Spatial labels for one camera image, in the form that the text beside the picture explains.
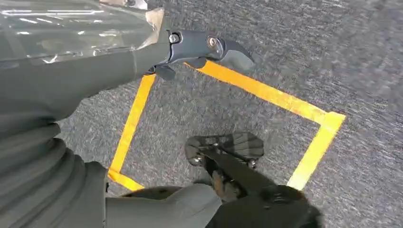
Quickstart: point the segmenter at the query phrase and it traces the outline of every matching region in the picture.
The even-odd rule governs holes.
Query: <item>bolt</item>
[[[255,160],[250,160],[250,161],[248,162],[248,166],[249,166],[249,168],[251,168],[251,169],[255,169],[255,168],[256,168],[256,161],[255,161]]]
[[[207,38],[207,45],[210,48],[215,48],[217,46],[217,39],[214,37],[209,37]]]
[[[178,34],[173,33],[169,35],[168,39],[171,44],[174,44],[178,43],[181,38],[178,36]]]

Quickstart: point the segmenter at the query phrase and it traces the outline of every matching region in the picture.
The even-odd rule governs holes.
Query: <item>clear plastic cover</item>
[[[0,68],[141,49],[158,41],[164,15],[90,0],[0,0],[0,13]]]

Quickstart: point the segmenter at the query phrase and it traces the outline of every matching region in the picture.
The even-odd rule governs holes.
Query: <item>floor marking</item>
[[[299,162],[299,165],[287,183],[288,186],[302,190],[345,120],[345,115],[335,112],[328,113],[306,101],[300,100],[262,82],[210,61],[208,61],[203,68],[196,70],[222,82],[237,86],[263,100],[321,125],[316,136],[305,152],[304,157]],[[111,179],[132,191],[142,189],[143,186],[129,177],[122,175],[120,170],[125,161],[130,142],[133,138],[154,80],[155,76],[153,75],[145,76],[141,81],[140,88],[133,102],[132,109],[130,110],[129,117],[127,118],[122,137],[119,141],[115,157],[108,173]]]
[[[263,100],[321,125],[287,183],[288,186],[302,190],[326,153],[343,123],[345,115],[334,112],[327,113],[306,101],[210,61],[203,68],[196,70],[222,82],[237,86]]]
[[[115,156],[112,160],[112,164],[109,167],[108,172],[108,176],[112,180],[122,184],[132,191],[141,189],[143,187],[140,184],[136,183],[134,180],[120,174],[120,170],[122,169],[123,163],[125,161],[125,157],[136,131],[141,113],[143,112],[145,104],[147,103],[148,94],[150,93],[154,80],[155,75],[148,75],[142,78],[136,97],[133,101],[133,105],[130,109],[129,116],[127,117],[122,136],[120,137],[119,144],[117,145]]]
[[[263,100],[280,106],[318,124],[321,124],[325,118],[326,112],[322,109],[216,63],[208,61],[206,66],[196,70],[220,81],[244,89]]]
[[[326,114],[325,121],[294,170],[287,183],[288,186],[298,190],[302,190],[305,187],[344,120],[345,115],[334,112]]]

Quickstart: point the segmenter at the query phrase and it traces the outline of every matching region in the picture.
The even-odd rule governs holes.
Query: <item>gray fabric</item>
[[[221,205],[205,184],[183,188],[167,199],[107,198],[107,228],[205,228]]]
[[[133,52],[39,65],[22,59],[0,68],[2,227],[103,227],[106,169],[55,139],[53,122],[82,99],[141,78],[168,56],[166,40]]]

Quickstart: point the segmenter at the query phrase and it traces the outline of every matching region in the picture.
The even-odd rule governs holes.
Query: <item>gray carpet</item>
[[[403,3],[399,0],[166,0],[175,26],[212,30],[254,52],[250,74],[347,119],[305,188],[327,227],[402,227]],[[265,141],[259,170],[285,184],[318,125],[184,66],[157,79],[122,173],[145,186],[186,185],[183,143],[249,130]],[[108,166],[139,82],[85,100],[62,137]],[[117,185],[114,194],[125,190]]]

